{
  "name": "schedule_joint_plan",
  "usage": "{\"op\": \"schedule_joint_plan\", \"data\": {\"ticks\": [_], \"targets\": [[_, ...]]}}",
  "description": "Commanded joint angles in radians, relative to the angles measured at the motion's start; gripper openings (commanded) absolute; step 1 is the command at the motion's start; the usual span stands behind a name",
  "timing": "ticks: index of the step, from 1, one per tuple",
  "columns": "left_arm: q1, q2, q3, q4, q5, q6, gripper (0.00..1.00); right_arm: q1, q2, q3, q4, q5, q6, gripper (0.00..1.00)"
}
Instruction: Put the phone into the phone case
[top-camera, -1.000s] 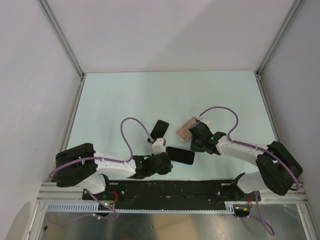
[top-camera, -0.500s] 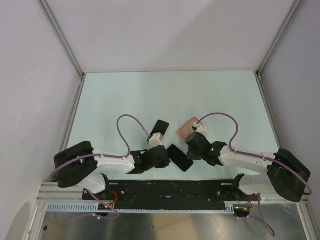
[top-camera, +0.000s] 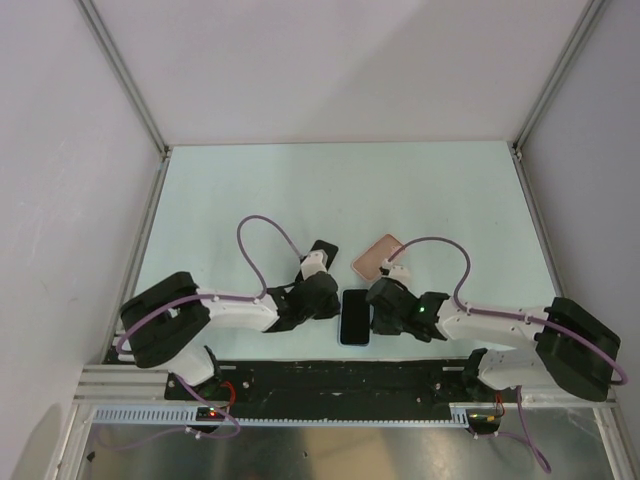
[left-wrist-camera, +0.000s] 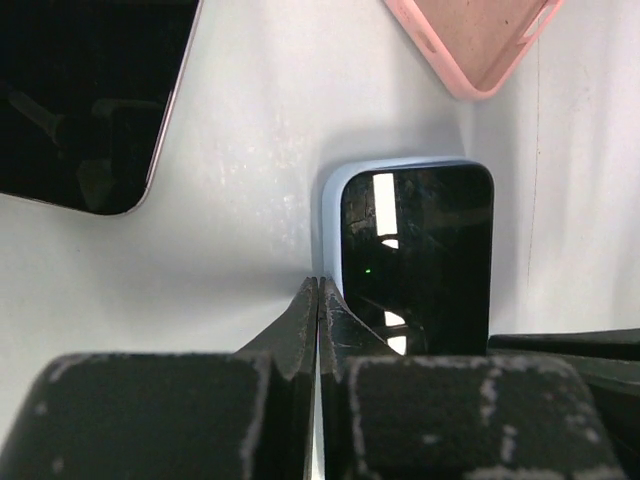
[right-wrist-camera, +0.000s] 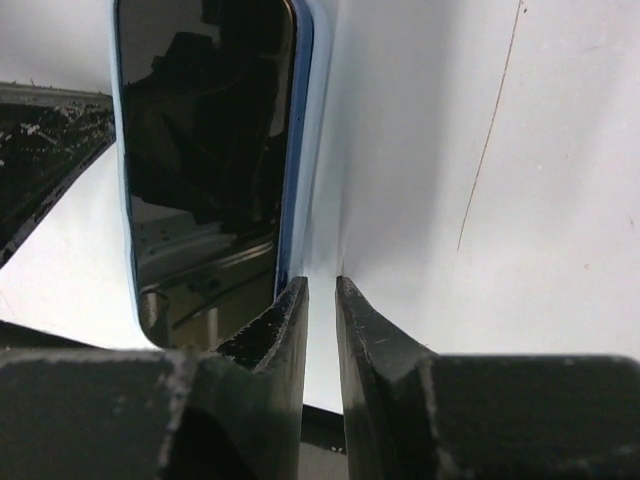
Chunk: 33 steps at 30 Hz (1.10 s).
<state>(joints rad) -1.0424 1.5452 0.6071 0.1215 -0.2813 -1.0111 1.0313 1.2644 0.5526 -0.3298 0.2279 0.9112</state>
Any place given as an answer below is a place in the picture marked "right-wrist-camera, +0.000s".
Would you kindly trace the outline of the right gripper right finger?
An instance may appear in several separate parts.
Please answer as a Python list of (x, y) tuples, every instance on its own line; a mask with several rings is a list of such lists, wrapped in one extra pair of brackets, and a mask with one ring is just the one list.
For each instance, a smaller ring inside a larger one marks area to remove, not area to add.
[(635, 479), (639, 365), (607, 355), (440, 355), (336, 280), (353, 479)]

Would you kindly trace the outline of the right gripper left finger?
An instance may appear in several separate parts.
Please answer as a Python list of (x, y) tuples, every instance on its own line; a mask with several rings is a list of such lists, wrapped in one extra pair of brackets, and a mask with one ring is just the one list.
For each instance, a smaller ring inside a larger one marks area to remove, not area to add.
[(293, 479), (308, 282), (209, 352), (1, 328), (5, 479)]

